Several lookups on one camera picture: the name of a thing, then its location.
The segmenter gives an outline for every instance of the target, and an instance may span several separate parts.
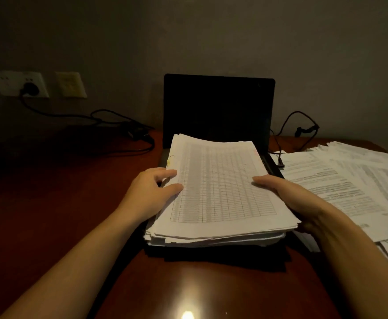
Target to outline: scattered paper pile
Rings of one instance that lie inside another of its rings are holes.
[[[252,184],[266,174],[252,142],[210,142],[175,135],[168,169],[182,183],[147,225],[149,245],[204,247],[276,243],[300,222],[273,192]]]
[[[286,179],[344,211],[388,255],[388,154],[330,142],[282,160]],[[319,251],[312,236],[296,235]]]

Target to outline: hand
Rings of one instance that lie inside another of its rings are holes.
[[[288,208],[299,213],[300,218],[302,218],[300,229],[308,233],[316,232],[316,228],[323,223],[322,218],[327,216],[347,217],[332,204],[288,180],[265,175],[253,177],[253,181],[275,191]]]
[[[157,182],[174,176],[176,170],[166,168],[142,171],[132,181],[117,211],[125,213],[138,224],[148,220],[157,214],[173,195],[180,193],[184,188],[182,184],[172,184],[163,188],[157,186]]]

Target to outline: yellowed wall plate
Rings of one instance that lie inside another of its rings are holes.
[[[64,97],[87,98],[80,74],[74,71],[55,72]]]

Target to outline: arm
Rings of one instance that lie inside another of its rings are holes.
[[[181,184],[157,186],[157,181],[175,175],[176,170],[165,168],[141,172],[118,208],[0,318],[85,318],[132,232],[182,190]]]
[[[270,175],[253,180],[276,191],[305,220],[327,257],[358,318],[388,318],[388,260],[351,219],[333,205],[287,180]]]

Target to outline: electrical outlet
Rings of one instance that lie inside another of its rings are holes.
[[[24,95],[26,97],[49,97],[42,74],[32,71],[0,70],[0,94],[3,96],[19,96],[19,91],[24,84],[30,82],[39,88],[37,96]]]
[[[82,78],[77,72],[55,72],[64,97],[87,98]]]

